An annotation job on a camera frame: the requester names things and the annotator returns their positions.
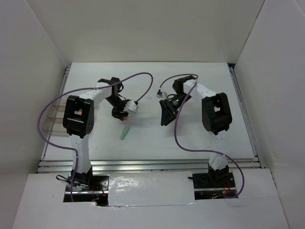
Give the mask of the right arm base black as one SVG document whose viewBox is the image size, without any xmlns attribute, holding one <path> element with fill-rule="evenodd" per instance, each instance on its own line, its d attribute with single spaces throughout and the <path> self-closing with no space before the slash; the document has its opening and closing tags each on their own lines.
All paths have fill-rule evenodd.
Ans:
<svg viewBox="0 0 305 229">
<path fill-rule="evenodd" d="M 195 200 L 223 199 L 237 194 L 232 173 L 217 181 L 212 181 L 207 173 L 192 174 L 188 179 L 193 182 Z"/>
</svg>

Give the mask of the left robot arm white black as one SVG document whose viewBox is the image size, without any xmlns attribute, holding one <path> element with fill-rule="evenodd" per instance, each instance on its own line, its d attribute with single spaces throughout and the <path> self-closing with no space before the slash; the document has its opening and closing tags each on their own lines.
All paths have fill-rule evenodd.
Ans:
<svg viewBox="0 0 305 229">
<path fill-rule="evenodd" d="M 118 93 L 123 84 L 118 78 L 100 79 L 97 87 L 81 95 L 70 95 L 67 98 L 63 127 L 66 129 L 71 147 L 77 152 L 73 157 L 71 176 L 83 190 L 94 185 L 92 165 L 89 157 L 89 134 L 94 128 L 95 107 L 106 100 L 112 105 L 112 117 L 126 120 L 129 112 L 137 112 L 138 105 L 130 99 L 121 99 Z"/>
</svg>

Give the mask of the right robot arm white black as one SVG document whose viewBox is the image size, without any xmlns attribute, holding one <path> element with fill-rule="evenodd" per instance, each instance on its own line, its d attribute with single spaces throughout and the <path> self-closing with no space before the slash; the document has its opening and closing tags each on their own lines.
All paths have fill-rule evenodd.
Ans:
<svg viewBox="0 0 305 229">
<path fill-rule="evenodd" d="M 186 152 L 211 153 L 208 162 L 208 182 L 213 187 L 219 187 L 229 174 L 228 156 L 215 150 L 192 150 L 182 147 L 177 138 L 177 125 L 182 107 L 191 98 L 194 98 L 201 103 L 204 128 L 207 132 L 212 133 L 216 140 L 222 140 L 220 134 L 228 131 L 233 120 L 228 97 L 225 93 L 216 93 L 198 83 L 198 75 L 196 74 L 178 74 L 169 77 L 169 79 L 175 77 L 178 77 L 178 79 L 173 83 L 175 91 L 173 98 L 169 99 L 161 89 L 157 92 L 157 96 L 162 98 L 159 101 L 162 110 L 161 125 L 167 126 L 175 121 L 174 139 L 180 149 Z"/>
</svg>

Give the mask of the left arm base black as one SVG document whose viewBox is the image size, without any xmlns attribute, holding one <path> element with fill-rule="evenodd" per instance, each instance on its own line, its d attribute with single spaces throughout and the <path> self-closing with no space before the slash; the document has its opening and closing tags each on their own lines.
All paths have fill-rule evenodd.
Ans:
<svg viewBox="0 0 305 229">
<path fill-rule="evenodd" d="M 63 202 L 95 202 L 97 206 L 108 206 L 109 176 L 93 176 L 89 184 L 75 181 L 71 188 L 71 177 L 57 175 L 56 179 L 66 183 Z"/>
</svg>

